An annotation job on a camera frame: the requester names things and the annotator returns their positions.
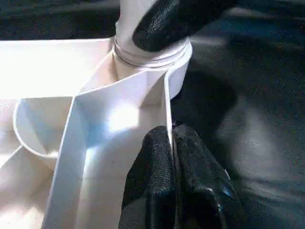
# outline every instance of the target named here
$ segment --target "gloved finger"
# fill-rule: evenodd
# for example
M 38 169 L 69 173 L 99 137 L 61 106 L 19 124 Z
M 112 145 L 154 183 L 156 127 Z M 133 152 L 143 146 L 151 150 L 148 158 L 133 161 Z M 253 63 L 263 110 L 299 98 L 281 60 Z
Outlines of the gloved finger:
M 241 228 L 240 202 L 227 173 L 194 130 L 180 125 L 173 133 L 184 227 Z
M 176 211 L 171 147 L 165 126 L 151 130 L 125 184 L 120 229 L 172 229 Z
M 217 19 L 236 2 L 237 0 L 157 0 L 142 18 L 132 40 L 145 51 L 161 51 Z

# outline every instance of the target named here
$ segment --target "white pipe fitting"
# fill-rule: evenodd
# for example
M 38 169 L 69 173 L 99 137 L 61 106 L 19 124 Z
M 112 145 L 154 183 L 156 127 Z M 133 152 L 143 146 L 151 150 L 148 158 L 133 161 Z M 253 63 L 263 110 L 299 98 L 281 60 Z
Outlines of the white pipe fitting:
M 116 26 L 115 52 L 135 67 L 160 68 L 170 66 L 186 52 L 188 39 L 160 52 L 146 52 L 136 47 L 132 35 L 139 22 L 157 0 L 121 0 L 121 14 Z

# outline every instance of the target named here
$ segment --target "white plastic part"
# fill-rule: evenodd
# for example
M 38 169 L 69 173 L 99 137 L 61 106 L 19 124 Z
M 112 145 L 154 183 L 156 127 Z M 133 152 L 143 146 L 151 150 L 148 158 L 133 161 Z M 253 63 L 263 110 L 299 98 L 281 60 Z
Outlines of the white plastic part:
M 111 39 L 0 42 L 0 98 L 74 96 L 111 49 Z
M 0 177 L 0 228 L 39 229 L 52 170 L 20 146 L 0 167 Z
M 49 168 L 55 168 L 72 97 L 21 99 L 13 122 L 17 138 Z
M 113 56 L 106 57 L 73 101 L 43 229 L 118 227 L 125 178 L 144 136 L 165 125 L 172 142 L 170 99 L 181 89 L 191 54 L 189 46 L 167 71 L 140 71 L 107 86 L 102 79 L 117 75 L 106 75 L 116 73 Z
M 156 0 L 121 0 L 115 51 L 125 62 L 137 67 L 165 67 L 178 61 L 188 40 L 182 40 L 160 52 L 145 52 L 135 46 L 132 35 L 139 22 Z

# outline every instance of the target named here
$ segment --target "plastic compartment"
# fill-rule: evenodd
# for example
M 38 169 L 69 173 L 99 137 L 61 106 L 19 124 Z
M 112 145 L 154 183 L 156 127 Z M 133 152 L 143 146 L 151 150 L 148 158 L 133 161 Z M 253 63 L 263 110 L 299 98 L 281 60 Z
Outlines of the plastic compartment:
M 41 227 L 53 171 L 20 146 L 0 167 L 0 228 Z
M 141 71 L 91 90 L 118 77 L 107 75 L 117 66 L 106 57 L 72 102 L 43 229 L 118 227 L 125 178 L 144 136 L 165 125 L 172 140 L 170 98 L 181 89 L 191 53 L 168 71 Z
M 52 170 L 20 146 L 13 130 L 17 100 L 0 100 L 0 228 L 38 229 Z
M 126 66 L 115 61 L 112 51 L 106 55 L 105 50 L 98 49 L 110 46 L 111 39 L 80 42 L 81 46 L 92 47 L 89 49 L 74 49 L 80 45 L 78 42 L 65 42 L 58 44 L 68 47 L 67 52 L 76 50 L 72 53 L 80 56 L 79 50 L 86 53 L 82 61 L 88 61 L 90 71 L 77 73 L 88 73 L 82 78 L 86 85 L 80 90 L 77 83 L 68 89 L 69 95 L 80 91 L 76 97 L 22 99 L 16 106 L 14 128 L 22 146 L 0 168 L 1 177 L 8 177 L 0 183 L 0 196 L 5 200 L 0 203 L 3 228 L 40 228 L 50 189 L 42 228 L 117 227 L 126 174 L 144 135 L 165 125 L 172 139 L 170 99 L 181 89 L 192 54 L 190 45 L 182 59 L 170 68 L 151 71 L 128 66 L 131 72 L 127 75 L 132 75 L 118 81 L 121 77 L 117 73 L 126 73 Z M 57 44 L 42 43 L 50 52 L 49 45 Z M 57 72 L 60 93 L 65 85 L 60 77 L 67 76 L 67 82 L 73 82 L 68 71 L 72 65 L 72 72 L 77 72 L 77 62 L 62 65 L 67 75 Z M 42 87 L 47 90 L 45 94 L 57 89 L 44 84 Z
M 53 170 L 71 101 L 72 97 L 21 99 L 14 112 L 21 144 Z

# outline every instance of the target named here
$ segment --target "black glove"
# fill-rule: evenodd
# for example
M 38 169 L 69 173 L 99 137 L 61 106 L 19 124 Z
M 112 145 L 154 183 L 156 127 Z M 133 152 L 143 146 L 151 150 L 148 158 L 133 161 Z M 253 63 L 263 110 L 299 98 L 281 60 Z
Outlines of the black glove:
M 226 172 L 194 130 L 181 125 L 173 133 L 174 156 L 164 126 L 145 137 L 126 178 L 119 228 L 241 228 Z
M 139 48 L 156 52 L 194 34 L 237 0 L 157 0 L 133 34 Z

